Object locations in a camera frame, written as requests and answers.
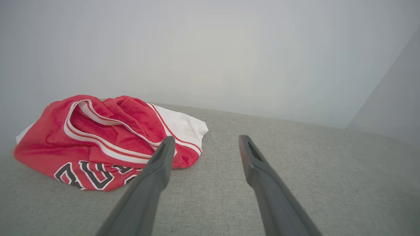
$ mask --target gray fabric surface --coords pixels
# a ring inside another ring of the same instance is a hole
[[[264,235],[238,135],[249,135],[324,235],[420,235],[420,151],[395,139],[161,105],[207,123],[203,154],[174,170],[153,235]],[[124,193],[80,191],[1,157],[1,235],[93,235]]]

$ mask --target red fabric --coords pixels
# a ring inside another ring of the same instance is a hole
[[[53,102],[44,110],[41,118],[28,130],[15,148],[15,158],[47,176],[81,189],[111,191],[125,185],[140,173],[146,163],[119,160],[104,153],[104,148],[92,141],[81,141],[66,132],[66,119],[77,101],[90,100],[99,115],[119,120],[136,133],[153,143],[160,143],[167,136],[155,111],[145,102],[128,96],[100,101],[78,95],[63,101]],[[96,135],[109,143],[129,151],[152,155],[158,145],[151,145],[124,125],[103,125],[93,120],[79,106],[70,117],[70,123],[79,131]],[[113,152],[146,159],[106,147]],[[193,149],[176,144],[173,168],[187,168],[198,159]]]

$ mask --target white wall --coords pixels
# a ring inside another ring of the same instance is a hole
[[[3,0],[0,132],[10,140],[76,94],[346,127],[419,11],[418,0]]]
[[[398,138],[420,148],[420,27],[349,129]]]

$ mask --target printed number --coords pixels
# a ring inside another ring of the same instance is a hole
[[[113,165],[112,167],[117,168],[118,172],[122,175],[133,169],[130,167],[125,167],[125,166],[120,166],[120,165]]]
[[[88,161],[79,161],[80,168],[86,174],[87,178],[90,180],[92,185],[98,190],[104,190],[105,187],[111,183],[114,179],[114,176],[110,172],[104,171],[104,166],[102,163],[95,164],[96,170],[105,177],[104,180],[100,181],[98,177],[89,169]]]
[[[60,169],[58,169],[58,171],[54,174],[54,177],[58,181],[61,181],[63,183],[66,183],[63,180],[63,175],[66,175],[67,179],[70,181],[70,183],[68,183],[68,184],[70,184],[72,186],[76,186],[76,187],[78,187],[79,189],[82,189],[82,190],[85,189],[82,186],[82,184],[80,183],[80,180],[77,178],[77,175],[74,174],[73,168],[71,166],[71,162],[66,163]]]
[[[130,183],[137,175],[132,175],[124,180],[124,185]]]

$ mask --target red jersey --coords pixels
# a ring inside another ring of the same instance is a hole
[[[111,191],[137,176],[163,139],[174,136],[173,168],[192,166],[206,123],[137,98],[78,95],[53,102],[17,138],[15,158],[80,189]]]

